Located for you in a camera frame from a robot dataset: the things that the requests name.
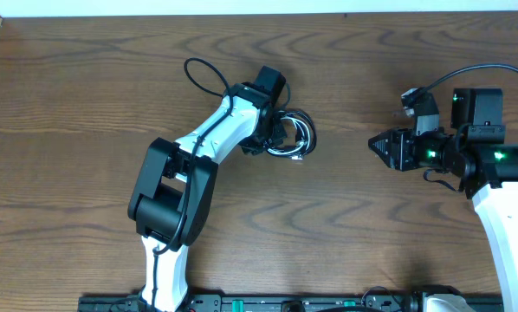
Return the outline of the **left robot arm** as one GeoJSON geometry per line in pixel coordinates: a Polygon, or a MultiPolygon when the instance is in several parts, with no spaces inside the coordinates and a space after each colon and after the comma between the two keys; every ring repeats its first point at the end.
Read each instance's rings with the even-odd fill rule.
{"type": "Polygon", "coordinates": [[[282,142],[275,104],[286,79],[264,66],[253,82],[237,83],[198,128],[147,149],[128,205],[146,252],[146,311],[176,311],[188,291],[188,248],[204,228],[221,162],[240,147],[257,155],[282,142]]]}

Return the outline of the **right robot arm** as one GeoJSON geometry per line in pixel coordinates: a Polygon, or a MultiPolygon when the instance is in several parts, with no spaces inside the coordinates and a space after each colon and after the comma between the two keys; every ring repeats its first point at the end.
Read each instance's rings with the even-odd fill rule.
{"type": "Polygon", "coordinates": [[[518,311],[518,145],[505,142],[499,88],[457,88],[450,126],[439,125],[432,94],[411,89],[402,96],[412,128],[392,128],[368,147],[391,169],[451,173],[457,192],[471,200],[485,230],[506,311],[518,311]]]}

